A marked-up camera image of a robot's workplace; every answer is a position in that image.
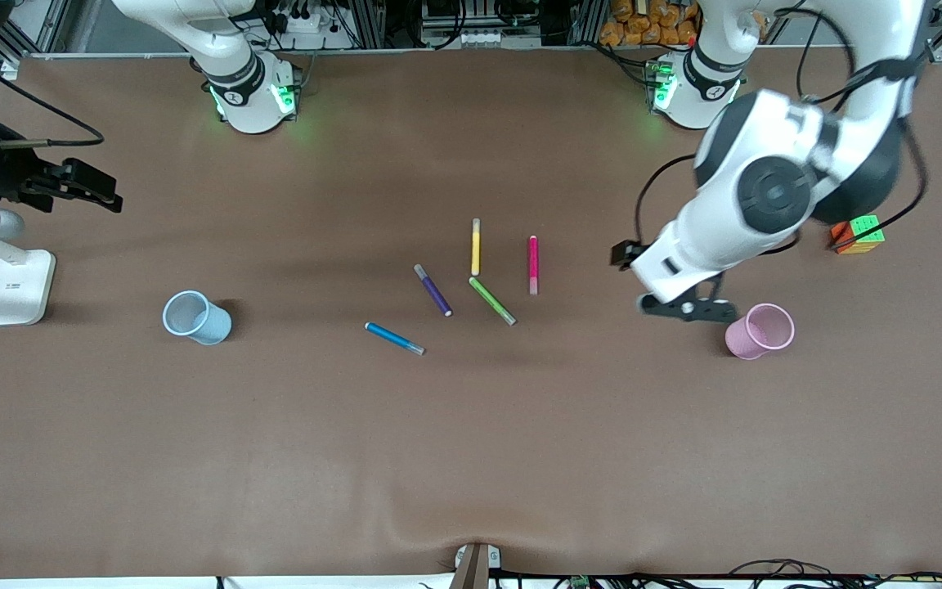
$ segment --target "marker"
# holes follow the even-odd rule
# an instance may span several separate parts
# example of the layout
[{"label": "marker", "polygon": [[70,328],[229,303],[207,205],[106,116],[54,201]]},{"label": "marker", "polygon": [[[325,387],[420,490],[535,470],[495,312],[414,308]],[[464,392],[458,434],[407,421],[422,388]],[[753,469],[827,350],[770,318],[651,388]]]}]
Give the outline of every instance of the marker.
[{"label": "marker", "polygon": [[442,297],[442,292],[438,292],[438,287],[431,281],[431,277],[427,276],[427,272],[424,272],[424,266],[416,264],[412,268],[412,272],[416,272],[416,276],[419,276],[419,282],[424,285],[427,294],[431,295],[431,299],[434,301],[434,304],[438,306],[438,310],[440,310],[444,316],[451,317],[453,309],[449,307],[446,298]]},{"label": "marker", "polygon": [[530,295],[540,293],[540,250],[535,235],[530,235]]},{"label": "marker", "polygon": [[422,357],[424,352],[427,351],[421,346],[418,346],[418,344],[414,344],[410,340],[403,338],[403,336],[400,336],[397,333],[392,333],[383,327],[380,327],[376,323],[366,323],[366,331],[373,333],[373,335],[378,335],[380,338],[387,339],[388,342],[395,344],[396,346],[403,347],[412,353],[419,355],[419,357]]},{"label": "marker", "polygon": [[477,290],[480,295],[482,295],[482,298],[485,299],[487,303],[489,303],[489,306],[493,307],[494,312],[500,314],[500,316],[504,318],[504,321],[508,322],[509,326],[516,323],[517,320],[515,316],[509,313],[508,309],[505,309],[504,305],[501,305],[500,301],[497,301],[496,297],[493,297],[492,292],[487,290],[483,283],[478,282],[478,279],[475,277],[469,278],[468,283],[470,283],[471,287]]},{"label": "marker", "polygon": [[471,276],[478,276],[482,266],[482,220],[471,221]]}]

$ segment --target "purple marker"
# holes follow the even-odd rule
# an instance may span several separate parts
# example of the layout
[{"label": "purple marker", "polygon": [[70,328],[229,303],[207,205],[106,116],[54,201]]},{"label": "purple marker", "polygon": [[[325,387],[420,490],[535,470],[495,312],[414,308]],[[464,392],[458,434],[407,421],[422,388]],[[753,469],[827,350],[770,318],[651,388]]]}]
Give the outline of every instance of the purple marker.
[{"label": "purple marker", "polygon": [[431,277],[427,276],[427,272],[424,272],[424,266],[416,264],[412,269],[416,272],[416,276],[419,276],[419,282],[424,284],[427,294],[431,295],[431,299],[438,306],[438,310],[446,317],[452,316],[453,309],[449,308],[449,303],[446,302],[445,297],[442,297],[442,292],[438,292],[438,287],[431,282]]}]

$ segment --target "light blue pen holder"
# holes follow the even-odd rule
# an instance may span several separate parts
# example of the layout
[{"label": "light blue pen holder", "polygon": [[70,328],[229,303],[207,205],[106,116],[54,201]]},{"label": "light blue pen holder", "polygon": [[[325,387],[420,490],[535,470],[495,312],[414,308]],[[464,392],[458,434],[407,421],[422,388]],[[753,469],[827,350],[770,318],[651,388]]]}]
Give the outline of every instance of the light blue pen holder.
[{"label": "light blue pen holder", "polygon": [[165,304],[162,325],[173,335],[194,339],[203,346],[214,346],[231,333],[231,316],[210,303],[198,290],[184,290]]}]

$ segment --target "rubik's cube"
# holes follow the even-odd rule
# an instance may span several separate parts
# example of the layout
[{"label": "rubik's cube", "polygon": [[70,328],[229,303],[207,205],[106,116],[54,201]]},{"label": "rubik's cube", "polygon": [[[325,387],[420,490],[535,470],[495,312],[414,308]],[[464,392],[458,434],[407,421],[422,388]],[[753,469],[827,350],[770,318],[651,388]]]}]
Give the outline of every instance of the rubik's cube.
[{"label": "rubik's cube", "polygon": [[[878,217],[874,215],[856,217],[852,221],[844,221],[843,223],[838,223],[834,225],[834,227],[831,227],[831,237],[834,238],[834,243],[849,241],[849,239],[863,234],[863,232],[870,230],[872,227],[877,227],[877,225]],[[886,236],[882,235],[881,230],[875,231],[873,234],[854,241],[849,245],[838,247],[838,254],[863,254],[864,251],[874,250],[875,247],[878,247],[883,241],[886,241]]]}]

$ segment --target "pen holder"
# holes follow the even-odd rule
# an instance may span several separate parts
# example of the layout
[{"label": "pen holder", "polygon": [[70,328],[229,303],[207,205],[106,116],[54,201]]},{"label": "pen holder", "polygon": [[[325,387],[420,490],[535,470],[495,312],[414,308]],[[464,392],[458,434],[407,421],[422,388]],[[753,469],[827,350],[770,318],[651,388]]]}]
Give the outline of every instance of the pen holder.
[{"label": "pen holder", "polygon": [[162,325],[173,335],[194,339],[203,346],[214,346],[231,333],[231,314],[210,303],[198,290],[184,290],[165,304]]},{"label": "pen holder", "polygon": [[725,344],[733,355],[742,359],[758,359],[769,352],[782,350],[795,339],[795,321],[784,309],[769,303],[751,310],[725,329]]}]

